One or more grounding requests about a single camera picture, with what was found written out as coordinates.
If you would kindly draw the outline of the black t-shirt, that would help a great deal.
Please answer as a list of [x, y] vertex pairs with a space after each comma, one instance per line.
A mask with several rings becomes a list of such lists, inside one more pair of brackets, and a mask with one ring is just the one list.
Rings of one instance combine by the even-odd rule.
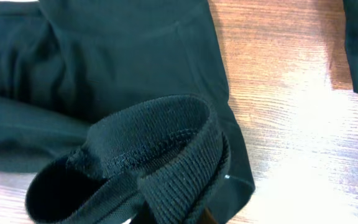
[[0, 171], [36, 223], [224, 223], [255, 184], [209, 4], [0, 2]]

